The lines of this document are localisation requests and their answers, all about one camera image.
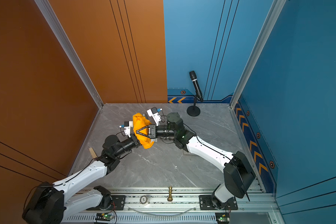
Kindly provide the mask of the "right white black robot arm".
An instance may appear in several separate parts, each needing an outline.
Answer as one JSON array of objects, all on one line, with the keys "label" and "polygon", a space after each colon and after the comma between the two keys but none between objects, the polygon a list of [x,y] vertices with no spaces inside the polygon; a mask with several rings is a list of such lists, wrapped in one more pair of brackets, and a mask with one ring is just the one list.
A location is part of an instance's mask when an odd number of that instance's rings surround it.
[{"label": "right white black robot arm", "polygon": [[224,151],[202,140],[184,124],[178,113],[169,113],[166,124],[152,124],[142,114],[133,116],[133,131],[144,148],[153,145],[153,139],[171,139],[176,147],[197,155],[217,167],[224,175],[223,183],[211,194],[215,209],[234,208],[234,198],[246,197],[247,191],[256,178],[246,155]]}]

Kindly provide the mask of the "orange fluffy cloth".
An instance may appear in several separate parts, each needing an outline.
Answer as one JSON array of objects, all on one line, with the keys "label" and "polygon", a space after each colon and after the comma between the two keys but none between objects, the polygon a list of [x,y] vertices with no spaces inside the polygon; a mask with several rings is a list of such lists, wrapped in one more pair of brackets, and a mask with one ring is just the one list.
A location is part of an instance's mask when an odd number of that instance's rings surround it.
[{"label": "orange fluffy cloth", "polygon": [[[147,126],[147,125],[151,125],[151,121],[149,121],[148,119],[146,119],[142,114],[137,113],[133,116],[133,131],[137,137],[137,139],[140,141],[141,145],[145,148],[145,149],[149,149],[153,146],[154,142],[151,141],[149,138],[146,138],[144,136],[141,135],[137,135],[136,134],[136,130]],[[148,134],[148,130],[142,130],[141,133],[145,133]]]}]

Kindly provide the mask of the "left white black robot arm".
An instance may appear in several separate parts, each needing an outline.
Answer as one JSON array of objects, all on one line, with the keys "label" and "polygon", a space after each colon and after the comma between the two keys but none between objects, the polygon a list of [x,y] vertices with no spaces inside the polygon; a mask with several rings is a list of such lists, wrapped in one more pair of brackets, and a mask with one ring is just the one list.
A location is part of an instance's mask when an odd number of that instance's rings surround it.
[{"label": "left white black robot arm", "polygon": [[93,159],[84,169],[52,184],[43,182],[35,187],[23,209],[22,218],[28,224],[59,224],[86,209],[111,208],[111,192],[105,187],[97,186],[83,194],[79,194],[79,191],[113,172],[123,154],[140,146],[134,134],[124,141],[120,141],[116,135],[108,136],[101,156]]}]

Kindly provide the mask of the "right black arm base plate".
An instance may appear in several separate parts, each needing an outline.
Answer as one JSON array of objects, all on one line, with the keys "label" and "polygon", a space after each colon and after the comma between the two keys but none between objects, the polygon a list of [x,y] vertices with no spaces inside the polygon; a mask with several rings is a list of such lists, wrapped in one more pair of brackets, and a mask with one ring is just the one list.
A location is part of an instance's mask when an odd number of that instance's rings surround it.
[{"label": "right black arm base plate", "polygon": [[230,198],[225,203],[220,202],[217,198],[212,197],[212,195],[200,195],[199,196],[199,206],[200,210],[238,210],[238,204],[235,197]]}]

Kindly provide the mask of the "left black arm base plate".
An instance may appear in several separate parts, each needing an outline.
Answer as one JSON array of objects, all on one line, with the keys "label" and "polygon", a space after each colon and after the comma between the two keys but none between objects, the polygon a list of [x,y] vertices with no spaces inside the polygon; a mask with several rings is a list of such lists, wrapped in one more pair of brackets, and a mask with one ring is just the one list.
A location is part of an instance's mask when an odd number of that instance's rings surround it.
[{"label": "left black arm base plate", "polygon": [[125,207],[125,195],[113,195],[110,198],[105,197],[102,202],[96,206],[86,209],[87,211],[123,211]]}]

